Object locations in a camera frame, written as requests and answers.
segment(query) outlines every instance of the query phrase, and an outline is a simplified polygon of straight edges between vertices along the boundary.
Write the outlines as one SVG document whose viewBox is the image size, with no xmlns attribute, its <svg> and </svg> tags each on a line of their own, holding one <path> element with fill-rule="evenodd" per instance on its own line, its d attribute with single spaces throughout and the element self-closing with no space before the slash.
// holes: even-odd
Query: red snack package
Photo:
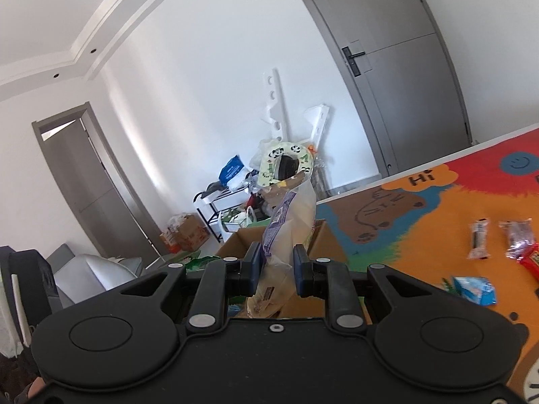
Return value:
<svg viewBox="0 0 539 404">
<path fill-rule="evenodd" d="M 528 269 L 535 279 L 539 280 L 539 244 L 532 244 L 519 260 L 526 269 Z"/>
</svg>

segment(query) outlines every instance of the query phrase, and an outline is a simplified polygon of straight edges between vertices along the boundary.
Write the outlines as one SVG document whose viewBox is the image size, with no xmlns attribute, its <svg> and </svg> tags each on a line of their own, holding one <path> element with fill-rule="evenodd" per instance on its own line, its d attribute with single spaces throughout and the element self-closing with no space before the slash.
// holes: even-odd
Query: play mat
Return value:
<svg viewBox="0 0 539 404">
<path fill-rule="evenodd" d="M 318 205 L 351 270 L 386 263 L 441 286 L 442 278 L 483 276 L 498 303 L 489 308 L 529 330 L 509 386 L 539 404 L 539 282 L 505 256 L 500 221 L 533 219 L 539 237 L 539 126 L 484 143 Z M 469 224 L 489 218 L 490 258 L 468 260 Z"/>
</svg>

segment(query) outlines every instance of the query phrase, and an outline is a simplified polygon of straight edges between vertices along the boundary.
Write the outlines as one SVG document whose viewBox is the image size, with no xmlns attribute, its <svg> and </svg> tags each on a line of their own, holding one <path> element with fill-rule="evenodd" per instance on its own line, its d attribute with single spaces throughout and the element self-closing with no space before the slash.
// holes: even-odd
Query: ceiling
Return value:
<svg viewBox="0 0 539 404">
<path fill-rule="evenodd" d="M 0 0 L 0 101 L 95 77 L 163 0 Z"/>
<path fill-rule="evenodd" d="M 0 65 L 71 47 L 103 0 L 0 0 Z"/>
</svg>

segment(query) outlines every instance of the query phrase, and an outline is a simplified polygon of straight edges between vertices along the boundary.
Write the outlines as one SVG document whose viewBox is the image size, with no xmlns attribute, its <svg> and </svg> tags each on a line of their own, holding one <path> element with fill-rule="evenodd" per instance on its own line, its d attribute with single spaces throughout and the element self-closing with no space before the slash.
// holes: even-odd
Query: gray door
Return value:
<svg viewBox="0 0 539 404">
<path fill-rule="evenodd" d="M 314 3 L 340 49 L 365 53 L 353 60 L 353 77 L 378 139 L 389 138 L 381 148 L 397 164 L 390 174 L 469 147 L 455 80 L 421 0 Z"/>
<path fill-rule="evenodd" d="M 99 246 L 110 257 L 157 258 L 132 214 L 118 194 L 80 120 L 44 141 L 55 178 L 72 211 L 77 211 Z"/>
</svg>

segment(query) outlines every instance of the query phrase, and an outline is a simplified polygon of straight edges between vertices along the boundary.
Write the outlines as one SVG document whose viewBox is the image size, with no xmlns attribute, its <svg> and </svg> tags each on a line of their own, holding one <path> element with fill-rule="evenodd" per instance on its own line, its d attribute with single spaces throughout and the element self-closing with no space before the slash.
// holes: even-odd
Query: door frame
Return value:
<svg viewBox="0 0 539 404">
<path fill-rule="evenodd" d="M 451 57 L 449 56 L 447 45 L 444 41 L 438 24 L 434 19 L 430 7 L 425 0 L 420 1 L 422 6 L 425 8 L 427 16 L 429 17 L 434 27 L 436 36 L 438 37 L 446 61 L 449 65 L 449 71 L 451 72 L 453 83 L 457 92 L 457 97 L 459 98 L 459 103 L 463 112 L 463 119 L 466 127 L 468 142 L 471 144 L 472 134 L 470 129 L 470 123 L 468 120 L 468 113 L 466 110 L 464 96 L 460 88 L 459 80 L 456 75 L 455 67 L 451 60 Z M 315 0 L 303 0 L 303 2 L 307 7 L 307 10 L 311 14 L 311 17 L 313 18 L 318 30 L 320 31 L 320 34 L 322 35 L 322 38 L 324 39 L 324 42 L 329 49 L 329 52 L 335 60 L 337 68 L 339 69 L 339 72 L 341 73 L 341 76 L 344 80 L 344 84 L 346 85 L 348 92 L 352 98 L 352 101 L 354 102 L 354 106 L 357 110 L 359 119 L 363 124 L 363 128 L 365 128 L 367 140 L 369 141 L 369 144 L 373 151 L 376 165 L 380 174 L 383 178 L 386 178 L 387 176 L 397 173 L 398 165 L 393 151 L 393 147 L 391 145 L 391 140 L 387 133 L 387 129 L 385 128 L 382 114 L 378 109 L 376 99 L 374 98 L 374 95 L 370 89 L 368 80 L 365 77 L 361 76 L 354 77 L 351 72 L 351 69 L 349 68 L 348 62 L 344 57 L 341 48 L 339 47 L 337 39 L 335 38 L 331 29 L 327 25 L 324 17 L 322 16 L 323 10 L 321 10 L 320 8 L 325 9 L 326 13 L 331 12 L 330 8 L 327 7 L 328 2 L 326 0 L 316 0 L 316 2 Z"/>
<path fill-rule="evenodd" d="M 94 111 L 90 106 L 90 102 L 86 102 L 83 105 L 73 107 L 67 111 L 53 115 L 52 117 L 45 118 L 44 120 L 32 122 L 32 128 L 36 135 L 39 147 L 41 152 L 45 157 L 45 162 L 49 166 L 49 169 L 52 173 L 55 182 L 58 185 L 64 199 L 66 200 L 69 208 L 73 212 L 77 222 L 79 222 L 83 231 L 86 233 L 90 241 L 93 243 L 99 254 L 106 256 L 106 252 L 101 247 L 95 236 L 92 234 L 90 227 L 84 221 L 84 219 L 79 214 L 79 211 L 75 210 L 75 206 L 72 204 L 70 197 L 66 193 L 64 184 L 59 178 L 61 175 L 59 173 L 59 167 L 56 165 L 54 159 L 50 156 L 47 150 L 47 146 L 44 144 L 42 134 L 57 128 L 63 124 L 69 123 L 73 120 L 81 119 L 83 127 L 85 128 L 88 136 L 90 137 L 90 142 L 92 143 L 93 148 L 95 149 L 96 155 L 100 159 L 105 171 L 107 172 L 112 184 L 118 191 L 118 194 L 122 198 L 123 202 L 126 204 L 128 210 L 133 216 L 134 220 L 141 228 L 142 232 L 149 238 L 150 242 L 157 250 L 157 255 L 165 255 L 168 253 L 165 245 L 161 241 L 159 235 L 161 234 L 161 229 L 157 226 L 152 216 L 142 203 L 141 199 L 135 192 L 135 189 L 131 185 L 131 182 L 127 178 L 125 172 L 123 171 L 120 163 L 115 157 L 112 149 L 99 125 L 97 118 L 95 117 Z"/>
</svg>

